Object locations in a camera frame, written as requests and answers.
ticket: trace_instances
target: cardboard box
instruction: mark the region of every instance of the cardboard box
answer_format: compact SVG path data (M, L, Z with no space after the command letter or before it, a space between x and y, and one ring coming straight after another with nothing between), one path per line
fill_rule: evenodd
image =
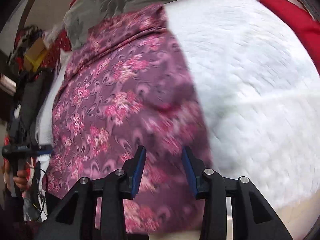
M48 51L42 38L38 38L27 50L23 59L23 66L27 71L35 72L41 65Z

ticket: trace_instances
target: black cable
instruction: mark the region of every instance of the black cable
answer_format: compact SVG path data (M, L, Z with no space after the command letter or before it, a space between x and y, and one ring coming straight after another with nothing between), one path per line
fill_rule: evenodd
M42 209L41 209L40 214L39 214L38 218L36 219L36 221L38 221L39 218L41 218L41 214L42 214L43 209L44 209L44 204L45 204L45 201L46 201L46 199L47 199L47 192L48 192L48 175L47 175L47 173L46 173L43 169L40 169L40 170L43 171L43 173L45 174L47 183L46 183L46 189L45 189L45 193L44 193L43 203L41 203L41 204L42 204Z
M46 187L45 187L45 193L44 193L44 198L43 198L43 202L41 202L41 204L42 204L42 209L41 209L41 211L39 211L38 209L37 209L37 211L39 212L39 216L37 217L37 219L36 220L32 220L32 221L38 221L39 220L39 218L41 218L41 214L42 214L42 212L44 212L44 204L45 204L45 201L46 201L46 199L47 199L47 192L48 192L48 175L47 175L47 173L43 170L43 169L40 169L40 171L43 171L43 173L44 173L44 175L45 175L45 177L46 177Z
M43 211L43 213L45 214L45 216L48 218L48 214L45 212L45 211Z

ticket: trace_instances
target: purple floral cloth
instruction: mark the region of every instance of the purple floral cloth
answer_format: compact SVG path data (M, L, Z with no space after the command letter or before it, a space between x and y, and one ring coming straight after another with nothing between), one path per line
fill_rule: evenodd
M140 190L124 201L129 233L198 228L203 201L191 195L181 161L189 145L212 165L201 108L162 5L106 19L66 69L52 114L49 193L62 198L82 176L99 179L144 145ZM96 226L100 223L98 200Z

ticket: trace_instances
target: hand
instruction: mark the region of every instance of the hand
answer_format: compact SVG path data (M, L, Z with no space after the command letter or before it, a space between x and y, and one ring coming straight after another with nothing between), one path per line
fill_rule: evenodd
M10 164L7 160L4 160L5 181L7 182L7 189L11 191L12 185L10 185L9 172L10 172ZM18 188L20 188L21 190L26 190L28 188L27 177L28 177L28 173L26 170L18 171L17 177L13 177L13 181L15 182Z

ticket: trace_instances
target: white blanket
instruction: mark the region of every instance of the white blanket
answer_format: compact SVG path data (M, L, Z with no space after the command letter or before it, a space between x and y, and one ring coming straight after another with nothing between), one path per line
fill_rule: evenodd
M215 164L273 208L320 187L320 79L294 32L256 0L166 6L196 85Z

